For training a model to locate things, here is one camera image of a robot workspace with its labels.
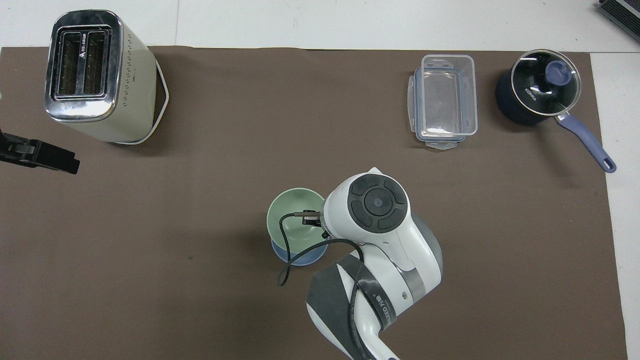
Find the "brown tablecloth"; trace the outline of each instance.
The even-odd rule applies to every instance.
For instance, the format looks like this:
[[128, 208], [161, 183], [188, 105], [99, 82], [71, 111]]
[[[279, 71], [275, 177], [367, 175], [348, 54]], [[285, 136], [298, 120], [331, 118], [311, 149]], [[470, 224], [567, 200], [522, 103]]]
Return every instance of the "brown tablecloth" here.
[[[169, 84], [147, 142], [97, 141], [44, 112], [46, 48], [3, 48], [0, 126], [76, 152], [76, 176], [0, 163], [0, 358], [342, 359], [305, 309], [331, 246], [276, 287], [266, 211], [376, 166], [442, 246], [439, 287], [381, 337], [403, 359], [624, 359], [605, 174], [548, 120], [512, 124], [476, 61], [479, 131], [445, 152], [409, 130], [428, 53], [153, 47]], [[572, 113], [599, 137], [589, 55]]]

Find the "pot lid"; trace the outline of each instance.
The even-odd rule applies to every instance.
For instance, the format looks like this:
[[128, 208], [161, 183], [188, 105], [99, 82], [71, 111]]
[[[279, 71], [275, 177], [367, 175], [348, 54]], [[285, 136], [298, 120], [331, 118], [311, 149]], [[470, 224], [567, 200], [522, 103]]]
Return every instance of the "pot lid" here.
[[538, 49], [523, 54], [511, 69], [511, 87], [528, 110], [555, 116], [578, 101], [580, 76], [566, 56]]

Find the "white table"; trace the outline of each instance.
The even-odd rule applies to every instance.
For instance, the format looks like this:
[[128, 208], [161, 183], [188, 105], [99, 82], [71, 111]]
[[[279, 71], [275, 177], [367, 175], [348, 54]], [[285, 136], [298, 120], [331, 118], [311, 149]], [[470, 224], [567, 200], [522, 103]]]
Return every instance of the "white table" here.
[[147, 45], [592, 53], [602, 142], [618, 165], [606, 176], [627, 352], [629, 359], [640, 359], [640, 145], [633, 140], [640, 133], [640, 43], [597, 13], [596, 3], [0, 0], [0, 47], [48, 46], [58, 16], [105, 8]]

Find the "blue handle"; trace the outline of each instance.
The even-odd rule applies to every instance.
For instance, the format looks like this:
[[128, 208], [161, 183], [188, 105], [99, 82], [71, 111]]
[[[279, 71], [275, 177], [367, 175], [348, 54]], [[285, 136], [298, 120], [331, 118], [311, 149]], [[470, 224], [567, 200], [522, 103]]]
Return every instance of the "blue handle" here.
[[609, 173], [616, 171], [616, 163], [614, 163], [607, 152], [604, 151], [602, 145], [600, 145], [600, 142], [593, 136], [591, 131], [573, 115], [569, 113], [563, 115], [564, 116], [561, 115], [556, 118], [558, 124], [574, 133], [575, 136], [578, 136], [593, 158], [596, 159], [602, 170]]

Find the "toaster slot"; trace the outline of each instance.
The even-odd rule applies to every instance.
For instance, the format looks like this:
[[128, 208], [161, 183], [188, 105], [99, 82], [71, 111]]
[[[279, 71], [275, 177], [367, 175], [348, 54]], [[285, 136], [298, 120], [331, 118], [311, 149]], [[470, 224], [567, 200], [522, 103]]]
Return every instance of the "toaster slot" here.
[[104, 76], [107, 66], [108, 36], [105, 31], [92, 31], [86, 40], [86, 60], [84, 63], [85, 95], [100, 95], [104, 92]]
[[58, 76], [58, 95], [74, 95], [78, 73], [78, 58], [82, 34], [66, 32], [62, 34], [62, 52], [60, 54], [60, 74]]

